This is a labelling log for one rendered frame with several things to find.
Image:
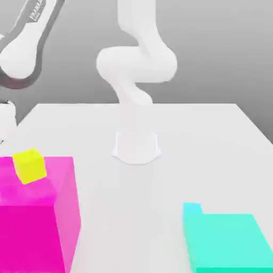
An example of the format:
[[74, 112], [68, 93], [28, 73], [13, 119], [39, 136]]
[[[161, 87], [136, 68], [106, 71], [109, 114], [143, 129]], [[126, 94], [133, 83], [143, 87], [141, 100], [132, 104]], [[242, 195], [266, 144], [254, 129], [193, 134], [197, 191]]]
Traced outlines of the small yellow cube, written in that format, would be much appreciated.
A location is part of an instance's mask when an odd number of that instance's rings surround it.
[[44, 158], [35, 148], [13, 154], [12, 159], [22, 184], [29, 184], [47, 176]]

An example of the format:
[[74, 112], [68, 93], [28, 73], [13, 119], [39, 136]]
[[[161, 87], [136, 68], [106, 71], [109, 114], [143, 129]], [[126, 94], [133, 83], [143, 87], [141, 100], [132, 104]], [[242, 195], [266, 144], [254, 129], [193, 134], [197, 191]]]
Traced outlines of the large magenta box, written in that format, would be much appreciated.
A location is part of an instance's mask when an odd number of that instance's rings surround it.
[[0, 273], [70, 273], [81, 229], [72, 157], [45, 157], [47, 176], [22, 184], [0, 158]]

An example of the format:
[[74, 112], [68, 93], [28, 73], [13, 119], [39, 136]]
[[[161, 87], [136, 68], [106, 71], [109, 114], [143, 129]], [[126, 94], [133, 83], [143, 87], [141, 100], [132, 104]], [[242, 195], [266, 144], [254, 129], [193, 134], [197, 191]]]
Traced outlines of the large teal box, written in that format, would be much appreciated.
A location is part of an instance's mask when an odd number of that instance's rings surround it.
[[251, 214], [188, 214], [191, 273], [273, 273], [273, 251]]

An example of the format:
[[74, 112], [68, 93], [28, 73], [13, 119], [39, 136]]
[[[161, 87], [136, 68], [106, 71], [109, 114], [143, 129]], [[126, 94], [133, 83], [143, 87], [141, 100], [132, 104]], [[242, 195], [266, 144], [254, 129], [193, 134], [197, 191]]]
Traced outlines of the small cyan cube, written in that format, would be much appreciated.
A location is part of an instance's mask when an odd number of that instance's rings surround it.
[[195, 214], [195, 213], [203, 213], [202, 207], [200, 203], [190, 203], [186, 202], [183, 204], [183, 214]]

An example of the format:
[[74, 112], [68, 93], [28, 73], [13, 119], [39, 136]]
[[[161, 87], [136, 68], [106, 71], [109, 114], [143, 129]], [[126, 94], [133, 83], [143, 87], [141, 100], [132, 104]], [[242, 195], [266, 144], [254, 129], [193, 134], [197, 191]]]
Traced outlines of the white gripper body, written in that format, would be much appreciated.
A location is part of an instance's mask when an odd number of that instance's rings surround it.
[[0, 103], [0, 144], [7, 140], [17, 127], [16, 108], [13, 103]]

